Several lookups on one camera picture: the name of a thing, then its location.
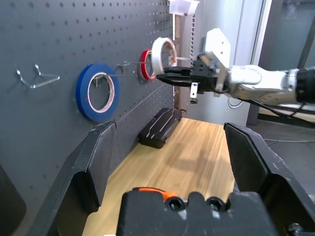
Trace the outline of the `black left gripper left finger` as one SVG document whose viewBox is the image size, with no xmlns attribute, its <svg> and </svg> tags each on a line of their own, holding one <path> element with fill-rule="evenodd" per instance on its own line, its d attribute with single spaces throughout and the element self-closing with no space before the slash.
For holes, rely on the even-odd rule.
<svg viewBox="0 0 315 236">
<path fill-rule="evenodd" d="M 102 204 L 116 123 L 95 126 L 67 157 L 27 234 L 80 236 L 88 216 Z"/>
</svg>

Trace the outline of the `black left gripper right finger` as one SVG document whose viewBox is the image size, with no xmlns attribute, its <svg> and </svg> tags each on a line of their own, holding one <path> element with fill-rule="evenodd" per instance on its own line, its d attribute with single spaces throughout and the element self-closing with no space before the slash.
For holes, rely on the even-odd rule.
<svg viewBox="0 0 315 236">
<path fill-rule="evenodd" d="M 250 128 L 223 128 L 239 190 L 260 195 L 280 235 L 313 236 L 315 205 L 285 162 Z"/>
</svg>

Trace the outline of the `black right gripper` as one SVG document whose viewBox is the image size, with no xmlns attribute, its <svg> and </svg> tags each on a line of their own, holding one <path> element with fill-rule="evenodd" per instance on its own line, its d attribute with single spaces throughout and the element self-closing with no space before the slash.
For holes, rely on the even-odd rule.
<svg viewBox="0 0 315 236">
<path fill-rule="evenodd" d="M 190 87 L 192 82 L 198 83 L 197 93 L 215 92 L 217 76 L 215 71 L 202 60 L 194 60 L 190 67 L 167 67 L 164 74 L 156 75 L 156 78 L 166 84 L 179 87 Z"/>
</svg>

